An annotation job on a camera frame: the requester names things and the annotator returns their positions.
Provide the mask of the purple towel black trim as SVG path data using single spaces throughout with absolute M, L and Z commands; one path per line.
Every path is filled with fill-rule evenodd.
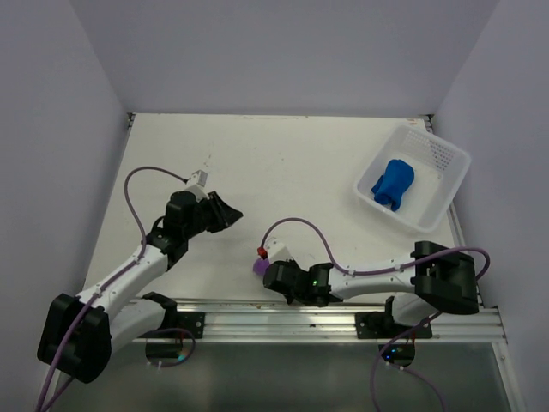
M 268 269 L 268 267 L 269 267 L 269 265 L 270 265 L 270 262 L 267 258 L 266 259 L 258 258 L 253 263 L 252 270 L 256 275 L 264 276 L 267 269 Z

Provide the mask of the blue towel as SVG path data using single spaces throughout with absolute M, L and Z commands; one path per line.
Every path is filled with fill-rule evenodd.
M 403 195 L 410 188 L 415 179 L 413 168 L 400 159 L 391 160 L 385 168 L 384 174 L 371 188 L 374 201 L 388 206 L 393 212 L 401 207 Z

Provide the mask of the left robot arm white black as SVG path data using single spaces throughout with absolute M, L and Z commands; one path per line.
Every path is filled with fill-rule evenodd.
M 82 383 L 94 381 L 112 354 L 137 337 L 176 336 L 174 300 L 155 292 L 139 297 L 188 251 L 200 233 L 218 233 L 243 213 L 212 191 L 172 193 L 166 211 L 131 257 L 103 281 L 76 296 L 60 294 L 50 305 L 37 357 Z

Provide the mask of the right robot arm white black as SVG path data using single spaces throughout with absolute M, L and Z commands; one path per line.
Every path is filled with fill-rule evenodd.
M 258 249 L 253 271 L 266 289 L 282 295 L 289 305 L 326 307 L 363 295 L 387 294 L 378 323 L 395 337 L 438 312 L 479 312 L 473 258 L 463 247 L 446 248 L 430 241 L 417 242 L 408 256 L 360 271 L 335 263 L 304 270 L 275 239 Z

